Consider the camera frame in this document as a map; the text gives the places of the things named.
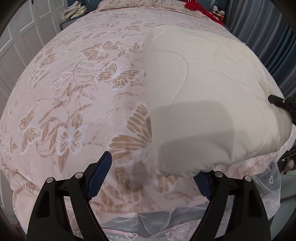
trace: bedsheet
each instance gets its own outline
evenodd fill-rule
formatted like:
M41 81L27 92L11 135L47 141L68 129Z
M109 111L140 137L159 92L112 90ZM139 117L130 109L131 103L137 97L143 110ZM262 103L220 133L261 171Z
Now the bedsheet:
M163 227L149 230L148 236L153 240L190 238L198 219L173 225L171 216L174 211L183 213L183 208L201 208L206 198L192 179L159 176L153 166L142 44L147 33L162 24L237 40L207 18L176 10L97 10L54 37L20 76L0 120L0 165L11 183L15 213L25 231L47 177L70 178L108 150L112 167L98 196L90 201L99 223L111 230L112 220L135 220L139 213L166 211L169 216L163 218ZM271 88L282 96L264 70ZM292 147L295 136L294 127L279 152L219 165L216 170L234 178L262 173ZM274 200L265 200L267 209L277 210L279 203ZM70 199L65 198L65 203L71 226L79 232ZM132 229L108 234L111 240L144 236Z

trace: pillow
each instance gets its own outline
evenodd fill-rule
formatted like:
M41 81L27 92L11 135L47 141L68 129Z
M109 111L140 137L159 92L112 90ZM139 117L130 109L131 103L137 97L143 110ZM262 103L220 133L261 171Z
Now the pillow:
M161 25L143 51L157 174L190 178L276 152L288 140L291 117L269 103L275 93L246 45Z
M172 10L175 12L181 12L181 13L186 13L190 14L196 17L201 17L205 19L210 19L206 15L202 14L200 11L192 11L187 8L185 8L185 2L182 1L177 1L177 0L153 0L153 6L155 8L164 8L168 10Z
M127 7L153 7L152 0L103 0L98 5L98 10L119 9Z

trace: heart pattern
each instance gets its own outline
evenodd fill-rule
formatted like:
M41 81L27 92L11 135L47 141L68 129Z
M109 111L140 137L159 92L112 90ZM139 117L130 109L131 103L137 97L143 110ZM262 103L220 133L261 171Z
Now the heart pattern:
M136 233L126 233L126 237L129 239L129 240L134 240L135 238L137 238L138 234Z
M174 231L169 231L167 233L165 233L168 240L172 240L173 239L173 236L174 236Z
M271 176L270 179L269 179L269 183L272 184L273 182L274 182L274 177Z

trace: blue curtain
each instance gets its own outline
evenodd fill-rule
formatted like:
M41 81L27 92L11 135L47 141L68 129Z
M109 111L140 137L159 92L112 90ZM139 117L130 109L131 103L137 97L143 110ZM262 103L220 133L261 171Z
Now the blue curtain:
M258 56L285 97L296 92L296 35L269 0L230 0L225 24Z

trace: blue gripper pad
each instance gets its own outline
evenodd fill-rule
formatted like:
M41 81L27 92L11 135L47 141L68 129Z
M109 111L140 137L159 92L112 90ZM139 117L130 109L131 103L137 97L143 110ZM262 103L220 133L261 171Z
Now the blue gripper pad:
M199 174L194 176L193 179L200 193L210 200L212 198L211 184L206 174L204 172L200 172Z
M111 153L108 152L104 159L101 160L100 164L97 166L96 170L88 181L86 196L89 200L98 195L100 188L109 172L111 164L112 156Z

